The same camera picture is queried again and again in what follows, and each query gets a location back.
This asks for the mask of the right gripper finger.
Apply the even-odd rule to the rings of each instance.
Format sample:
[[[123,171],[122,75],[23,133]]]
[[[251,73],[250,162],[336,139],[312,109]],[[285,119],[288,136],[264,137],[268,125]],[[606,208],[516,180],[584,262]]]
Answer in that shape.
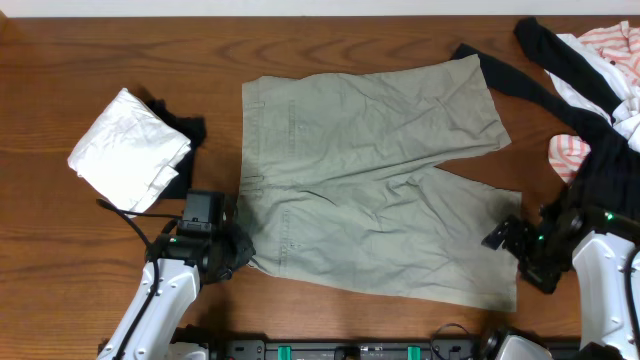
[[[531,267],[520,264],[521,277],[544,294],[552,294],[555,291],[555,273],[539,267]]]
[[[513,243],[520,237],[520,219],[514,215],[509,215],[498,224],[481,242],[481,244],[492,250]]]

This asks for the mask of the khaki green shorts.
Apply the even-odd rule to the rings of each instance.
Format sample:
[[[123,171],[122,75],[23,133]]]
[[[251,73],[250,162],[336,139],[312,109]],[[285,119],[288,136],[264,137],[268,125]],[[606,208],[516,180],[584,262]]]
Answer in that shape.
[[[477,56],[242,87],[238,220],[268,275],[511,312],[517,265],[483,239],[519,193],[442,169],[510,137]]]

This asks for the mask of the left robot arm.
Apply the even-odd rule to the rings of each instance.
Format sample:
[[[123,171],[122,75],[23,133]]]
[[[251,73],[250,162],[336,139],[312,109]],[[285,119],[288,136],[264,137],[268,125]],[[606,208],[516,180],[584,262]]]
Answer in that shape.
[[[216,359],[215,342],[179,322],[201,289],[228,281],[256,254],[249,236],[234,221],[235,202],[224,193],[189,190],[180,215],[155,241],[133,222],[132,211],[98,199],[116,213],[145,245],[145,265],[138,290],[113,335],[99,350],[100,359]]]

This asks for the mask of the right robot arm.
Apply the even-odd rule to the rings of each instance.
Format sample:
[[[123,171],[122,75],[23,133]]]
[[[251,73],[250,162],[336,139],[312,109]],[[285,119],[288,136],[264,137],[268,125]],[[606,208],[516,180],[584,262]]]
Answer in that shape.
[[[602,208],[569,208],[534,226],[506,218],[482,245],[518,260],[545,294],[575,271],[581,340],[574,359],[639,359],[639,223]]]

